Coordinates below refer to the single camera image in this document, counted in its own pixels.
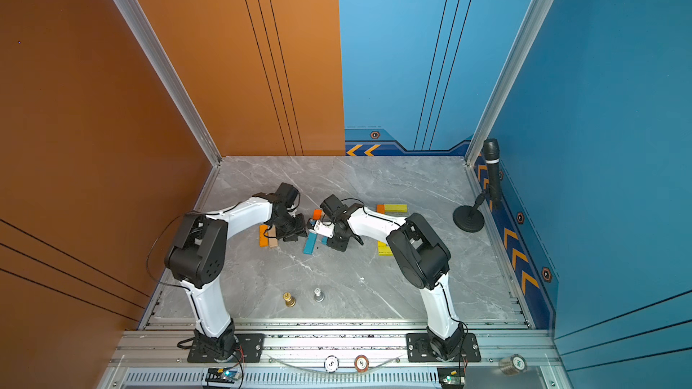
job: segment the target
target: orange block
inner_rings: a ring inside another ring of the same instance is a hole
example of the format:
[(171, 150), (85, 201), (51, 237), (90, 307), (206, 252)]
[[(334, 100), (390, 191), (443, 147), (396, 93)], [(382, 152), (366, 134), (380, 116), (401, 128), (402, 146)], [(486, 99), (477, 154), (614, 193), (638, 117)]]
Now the orange block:
[(265, 246), (269, 246), (269, 238), (267, 238), (267, 237), (264, 235), (264, 232), (265, 232), (266, 229), (268, 229), (268, 228), (269, 228), (268, 225), (260, 224), (260, 228), (259, 228), (259, 233), (260, 233), (260, 236), (259, 236), (259, 244), (260, 244), (260, 245), (259, 245), (259, 246), (261, 246), (262, 248), (264, 248)]

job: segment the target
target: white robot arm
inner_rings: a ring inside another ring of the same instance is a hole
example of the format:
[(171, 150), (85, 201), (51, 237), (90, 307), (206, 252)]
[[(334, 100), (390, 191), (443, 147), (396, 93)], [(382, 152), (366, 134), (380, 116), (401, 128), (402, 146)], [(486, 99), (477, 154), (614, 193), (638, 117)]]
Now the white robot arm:
[(387, 242), (406, 279), (421, 290), (428, 315), (430, 347), (443, 361), (458, 352), (463, 329), (449, 294), (450, 252), (437, 233), (418, 213), (393, 217), (374, 212), (362, 204), (346, 207), (331, 195), (320, 205), (329, 223), (317, 221), (311, 229), (329, 238), (327, 246), (345, 251), (352, 237)]
[[(165, 265), (190, 299), (196, 321), (192, 349), (202, 352), (198, 356), (226, 361), (238, 347), (235, 325), (219, 284), (227, 239), (263, 223), (274, 227), (279, 239), (292, 241), (306, 236), (303, 215), (293, 215), (297, 196), (293, 186), (281, 184), (275, 193), (255, 194), (230, 209), (188, 213), (183, 218)], [(334, 195), (320, 207), (331, 221), (317, 221), (312, 230), (329, 238), (327, 246), (345, 251), (351, 237), (362, 244), (361, 236), (389, 244), (402, 274), (421, 290), (428, 313), (430, 347), (441, 360), (453, 359), (463, 330), (448, 294), (451, 255), (425, 218), (418, 213), (407, 218), (392, 217), (362, 204), (347, 207)]]
[(226, 241), (257, 224), (274, 227), (275, 236), (286, 241), (307, 236), (303, 215), (291, 214), (297, 196), (296, 188), (283, 183), (275, 193), (255, 194), (229, 209), (185, 214), (164, 263), (186, 290), (195, 313), (193, 349), (217, 361), (233, 354), (238, 340), (219, 284)]

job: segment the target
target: black mounting plate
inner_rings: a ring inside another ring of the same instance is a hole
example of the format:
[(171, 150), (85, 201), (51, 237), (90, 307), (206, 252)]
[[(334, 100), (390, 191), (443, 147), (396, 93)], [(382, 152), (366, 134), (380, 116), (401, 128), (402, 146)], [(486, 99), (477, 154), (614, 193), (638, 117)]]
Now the black mounting plate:
[[(257, 363), (262, 356), (262, 349), (264, 349), (264, 334), (235, 334), (240, 342), (240, 346), (243, 347), (243, 353), (246, 363)], [(235, 363), (238, 361), (238, 354), (231, 356), (226, 362)], [(214, 360), (214, 354), (209, 352), (204, 345), (197, 345), (195, 342), (192, 343), (190, 353), (187, 355), (187, 362), (189, 363), (224, 363), (216, 362)]]
[[(410, 348), (407, 349), (409, 362), (438, 361), (430, 348), (430, 336), (428, 334), (406, 334), (406, 345), (413, 346), (413, 350)], [(470, 332), (466, 334), (466, 338), (462, 343), (462, 350), (462, 356), (466, 358), (466, 362), (480, 362), (480, 349), (478, 348), (478, 340), (475, 334)], [(451, 362), (457, 362), (458, 360), (459, 357), (457, 355)]]

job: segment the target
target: yellow chevron arrow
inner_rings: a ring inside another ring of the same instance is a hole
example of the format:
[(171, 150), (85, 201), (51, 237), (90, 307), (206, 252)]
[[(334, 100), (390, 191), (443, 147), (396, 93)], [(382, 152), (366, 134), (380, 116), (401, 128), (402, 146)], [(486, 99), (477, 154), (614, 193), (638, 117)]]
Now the yellow chevron arrow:
[(533, 276), (522, 271), (521, 272), (521, 291), (524, 293), (524, 295), (526, 294), (526, 281), (531, 282), (533, 285), (536, 286), (537, 289), (540, 289), (540, 287), (538, 286), (538, 281), (536, 281), (536, 279)]
[(365, 154), (366, 154), (367, 156), (369, 156), (369, 157), (374, 157), (375, 155), (373, 155), (372, 152), (373, 152), (375, 149), (377, 149), (378, 147), (380, 147), (379, 144), (376, 144), (375, 146), (372, 146), (370, 149), (368, 149), (367, 151), (365, 151)]
[(480, 180), (480, 170), (488, 171), (488, 166), (478, 166), (478, 180)]
[(526, 263), (529, 262), (529, 260), (526, 258), (526, 254), (524, 254), (523, 252), (517, 251), (516, 248), (512, 249), (512, 267), (514, 268), (514, 270), (517, 269), (517, 257), (521, 258)]
[(511, 236), (516, 240), (519, 240), (519, 238), (517, 237), (517, 233), (513, 232), (510, 229), (505, 229), (505, 249), (507, 249), (507, 236)]
[(351, 148), (350, 151), (348, 151), (348, 152), (346, 152), (346, 153), (348, 153), (348, 154), (351, 155), (352, 157), (355, 157), (355, 156), (357, 156), (357, 155), (356, 155), (354, 152), (357, 151), (357, 150), (359, 150), (361, 146), (362, 146), (362, 144), (356, 144), (355, 146), (353, 146), (353, 147)]

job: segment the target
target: microphone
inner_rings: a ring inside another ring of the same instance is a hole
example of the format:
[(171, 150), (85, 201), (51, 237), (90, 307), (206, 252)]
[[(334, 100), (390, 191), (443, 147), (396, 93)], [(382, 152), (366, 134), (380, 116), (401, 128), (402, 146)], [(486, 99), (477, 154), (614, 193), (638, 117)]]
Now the microphone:
[(500, 145), (497, 139), (488, 139), (483, 142), (483, 157), (488, 167), (488, 188), (484, 189), (473, 206), (459, 206), (452, 214), (452, 220), (460, 229), (475, 233), (485, 225), (483, 214), (478, 208), (485, 201), (485, 196), (490, 193), (490, 200), (495, 207), (499, 207), (502, 201), (502, 189), (500, 187)]
[(500, 207), (502, 188), (500, 187), (500, 145), (497, 139), (483, 142), (483, 157), (488, 166), (488, 189), (493, 206)]

